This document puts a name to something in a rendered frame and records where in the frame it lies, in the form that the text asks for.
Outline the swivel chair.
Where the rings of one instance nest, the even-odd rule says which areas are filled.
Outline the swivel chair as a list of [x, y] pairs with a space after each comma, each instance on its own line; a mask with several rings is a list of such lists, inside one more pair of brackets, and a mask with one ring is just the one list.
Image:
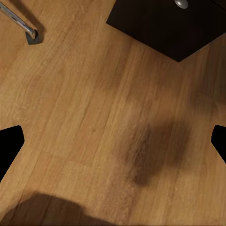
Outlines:
[[17, 16], [2, 2], [0, 2], [0, 11], [26, 31], [25, 34], [29, 45], [40, 44], [38, 32], [31, 26], [29, 26], [29, 24], [27, 24], [23, 19]]

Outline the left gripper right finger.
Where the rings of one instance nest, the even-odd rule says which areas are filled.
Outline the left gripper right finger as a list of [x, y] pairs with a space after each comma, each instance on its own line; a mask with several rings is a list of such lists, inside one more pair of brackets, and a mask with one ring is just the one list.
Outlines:
[[226, 163], [226, 127], [215, 125], [211, 142]]

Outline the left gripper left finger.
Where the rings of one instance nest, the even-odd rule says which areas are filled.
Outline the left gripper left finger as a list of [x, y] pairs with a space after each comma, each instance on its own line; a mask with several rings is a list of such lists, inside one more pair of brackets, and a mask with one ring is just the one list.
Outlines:
[[0, 181], [24, 144], [20, 125], [0, 130]]

